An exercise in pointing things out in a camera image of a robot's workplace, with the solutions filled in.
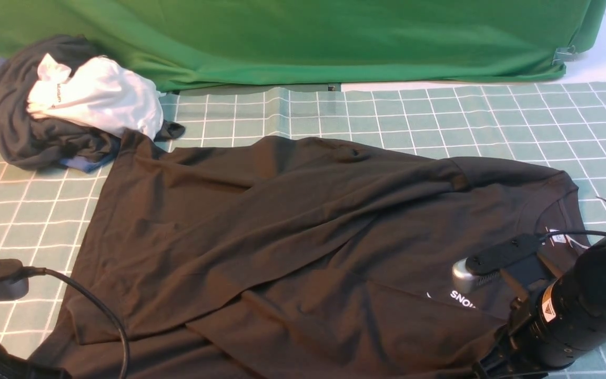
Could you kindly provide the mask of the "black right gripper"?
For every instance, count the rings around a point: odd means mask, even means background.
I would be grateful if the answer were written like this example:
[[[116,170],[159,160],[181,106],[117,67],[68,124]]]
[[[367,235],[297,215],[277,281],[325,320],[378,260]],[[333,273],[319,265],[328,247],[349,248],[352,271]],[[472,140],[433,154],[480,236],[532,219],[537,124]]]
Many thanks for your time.
[[[541,263],[512,264],[499,273],[512,288],[507,323],[494,334],[494,343],[471,369],[474,378],[544,378],[562,369],[553,360],[541,317],[540,295],[554,276]]]

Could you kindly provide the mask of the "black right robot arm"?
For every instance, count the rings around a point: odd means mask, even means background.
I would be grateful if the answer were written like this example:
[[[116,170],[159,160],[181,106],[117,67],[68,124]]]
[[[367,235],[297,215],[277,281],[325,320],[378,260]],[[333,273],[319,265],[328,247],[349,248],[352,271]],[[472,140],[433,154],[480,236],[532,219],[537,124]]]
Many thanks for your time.
[[[596,235],[567,271],[540,249],[557,236]],[[516,297],[505,325],[472,367],[475,378],[544,378],[606,343],[606,232],[521,234],[454,264],[468,294],[501,278]]]

